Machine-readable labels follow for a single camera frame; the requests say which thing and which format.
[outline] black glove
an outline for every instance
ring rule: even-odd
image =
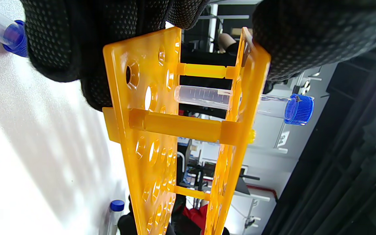
[[[208,1],[21,0],[30,61],[54,81],[80,79],[93,108],[111,107],[103,46],[163,29],[165,20],[189,29]],[[272,56],[272,81],[376,46],[376,0],[263,0],[252,18],[254,40]]]

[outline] yellow test tube rack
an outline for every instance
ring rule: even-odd
[[[103,108],[110,140],[120,143],[137,233],[165,235],[176,194],[209,201],[206,235],[223,231],[262,94],[270,55],[242,29],[236,66],[180,62],[177,27],[104,47],[113,107]],[[226,120],[178,115],[179,76],[232,79]],[[177,136],[219,142],[211,193],[176,185]]]

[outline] white table surface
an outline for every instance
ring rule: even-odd
[[[19,0],[0,12],[25,18]],[[0,45],[0,234],[98,234],[126,195],[120,145],[79,82],[53,82]]]

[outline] bottle with blue cap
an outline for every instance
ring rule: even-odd
[[[290,97],[262,95],[258,114],[282,118],[285,124],[306,125],[314,109],[314,100],[310,96],[293,94]]]
[[[114,200],[109,206],[109,221],[106,235],[119,235],[117,223],[124,210],[124,201]]]
[[[179,85],[175,89],[174,98],[179,103],[227,110],[231,96],[233,96],[231,90]],[[258,114],[282,118],[289,125],[305,125],[311,118],[313,108],[314,101],[309,96],[261,95]]]
[[[0,13],[0,43],[6,51],[27,57],[27,37],[24,21],[12,21]]]

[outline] blue screw cap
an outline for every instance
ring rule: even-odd
[[[292,94],[285,108],[285,124],[306,125],[314,110],[314,100],[305,95]]]
[[[115,212],[124,210],[124,201],[114,200],[110,203],[110,209]]]
[[[27,36],[24,29],[25,22],[22,20],[16,20],[15,22],[17,25],[11,24],[4,32],[4,38],[12,44],[10,46],[3,45],[3,47],[7,52],[28,57]]]

